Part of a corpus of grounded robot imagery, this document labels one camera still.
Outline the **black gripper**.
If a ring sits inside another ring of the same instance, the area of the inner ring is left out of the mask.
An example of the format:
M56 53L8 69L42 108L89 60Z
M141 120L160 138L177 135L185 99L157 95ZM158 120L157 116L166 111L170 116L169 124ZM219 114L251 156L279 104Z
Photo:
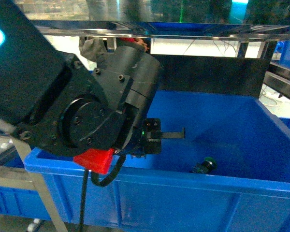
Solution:
M140 128L133 129L132 137L126 147L120 152L121 156L145 157L161 152L161 139L184 139L185 128L177 132L161 132L160 138L155 135L161 132L159 118L146 118Z

